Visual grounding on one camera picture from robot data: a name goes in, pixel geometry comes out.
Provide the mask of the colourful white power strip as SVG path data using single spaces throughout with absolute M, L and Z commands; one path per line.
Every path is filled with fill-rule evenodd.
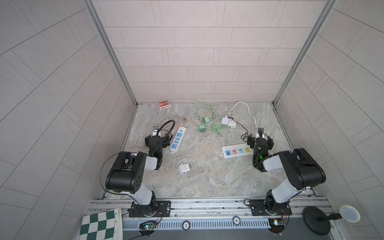
M 221 156 L 225 159 L 253 155 L 253 149 L 251 149 L 246 143 L 223 146 L 221 149 Z

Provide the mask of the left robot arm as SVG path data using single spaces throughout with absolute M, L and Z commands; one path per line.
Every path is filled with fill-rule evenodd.
M 149 153 L 119 152 L 106 180 L 102 183 L 105 191 L 128 196 L 133 200 L 131 208 L 127 210 L 129 217 L 152 217 L 157 212 L 156 194 L 143 185 L 144 172 L 159 170 L 163 163 L 163 148 L 170 145 L 173 137 L 171 127 L 165 135 L 161 126 L 155 135 L 145 138 L 145 145 Z

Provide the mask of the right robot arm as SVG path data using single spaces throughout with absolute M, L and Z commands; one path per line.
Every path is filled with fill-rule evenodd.
M 313 188 L 326 181 L 325 171 L 304 148 L 270 154 L 273 139 L 264 133 L 263 128 L 258 129 L 255 137 L 247 136 L 247 145 L 253 150 L 255 169 L 262 173 L 283 169 L 287 176 L 279 186 L 267 192 L 265 200 L 244 200 L 253 216 L 290 216 L 289 202 L 292 198 L 307 187 Z

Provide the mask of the white charger with black cable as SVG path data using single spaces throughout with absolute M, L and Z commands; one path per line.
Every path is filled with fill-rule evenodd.
M 228 127 L 229 128 L 236 128 L 236 126 L 237 126 L 237 122 L 235 120 L 233 120 L 233 119 L 229 119 Z

